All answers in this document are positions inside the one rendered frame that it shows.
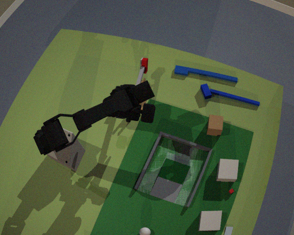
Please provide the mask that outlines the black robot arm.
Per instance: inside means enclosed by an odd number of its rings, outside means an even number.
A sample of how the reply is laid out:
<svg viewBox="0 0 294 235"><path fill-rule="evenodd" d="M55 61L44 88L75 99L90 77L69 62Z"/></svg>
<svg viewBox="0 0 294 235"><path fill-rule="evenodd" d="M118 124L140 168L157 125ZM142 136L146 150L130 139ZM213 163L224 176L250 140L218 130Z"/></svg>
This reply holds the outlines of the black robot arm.
<svg viewBox="0 0 294 235"><path fill-rule="evenodd" d="M92 127L92 124L107 116L116 117L126 115L140 107L140 103L154 97L154 93L148 83L144 81L138 85L123 84L112 90L110 96L104 102L88 110L80 110L75 114L58 114L48 119L40 130L37 130L33 137L41 153L47 155L52 151L60 151L74 144L79 133ZM79 132L74 140L69 143L66 134L61 126L59 117L73 117ZM69 143L69 144L67 144ZM66 145L67 144L67 145Z"/></svg>

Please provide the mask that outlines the dark green flat mat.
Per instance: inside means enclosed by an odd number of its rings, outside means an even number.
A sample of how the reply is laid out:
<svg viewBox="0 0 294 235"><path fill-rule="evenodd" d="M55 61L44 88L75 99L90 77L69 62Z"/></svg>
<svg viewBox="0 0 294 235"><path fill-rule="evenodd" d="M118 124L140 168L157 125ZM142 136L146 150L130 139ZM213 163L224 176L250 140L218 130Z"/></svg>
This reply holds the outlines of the dark green flat mat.
<svg viewBox="0 0 294 235"><path fill-rule="evenodd" d="M149 99L152 123L140 122L90 235L221 235L243 177L254 132L223 122L220 136L207 135L209 117ZM161 132L212 149L189 207L143 193L135 185ZM151 179L156 181L165 159L180 152L181 143L162 137L154 153ZM157 159L156 159L157 157ZM220 159L239 160L235 182L217 182ZM228 191L233 189L233 193ZM222 211L218 231L198 231L201 211Z"/></svg>

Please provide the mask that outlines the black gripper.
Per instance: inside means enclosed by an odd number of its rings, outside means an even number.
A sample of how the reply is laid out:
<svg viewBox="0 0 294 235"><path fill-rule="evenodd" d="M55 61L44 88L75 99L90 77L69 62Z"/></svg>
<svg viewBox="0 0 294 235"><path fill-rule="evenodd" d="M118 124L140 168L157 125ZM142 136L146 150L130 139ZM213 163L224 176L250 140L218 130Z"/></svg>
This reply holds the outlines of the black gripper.
<svg viewBox="0 0 294 235"><path fill-rule="evenodd" d="M131 118L130 120L138 121L140 114L142 114L141 115L142 122L152 123L154 119L154 113L155 113L155 106L153 104L144 103L143 110L141 110L141 105L140 105L139 108L133 110L132 112L123 116L118 115L116 116L116 118L121 118L121 119Z"/></svg>

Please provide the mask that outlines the white golf ball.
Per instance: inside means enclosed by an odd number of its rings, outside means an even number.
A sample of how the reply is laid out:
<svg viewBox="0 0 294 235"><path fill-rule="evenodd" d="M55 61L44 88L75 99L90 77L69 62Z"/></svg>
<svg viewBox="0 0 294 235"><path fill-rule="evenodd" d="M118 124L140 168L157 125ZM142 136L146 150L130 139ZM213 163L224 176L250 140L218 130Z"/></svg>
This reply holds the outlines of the white golf ball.
<svg viewBox="0 0 294 235"><path fill-rule="evenodd" d="M143 227L139 231L140 235L150 235L151 231L149 228Z"/></svg>

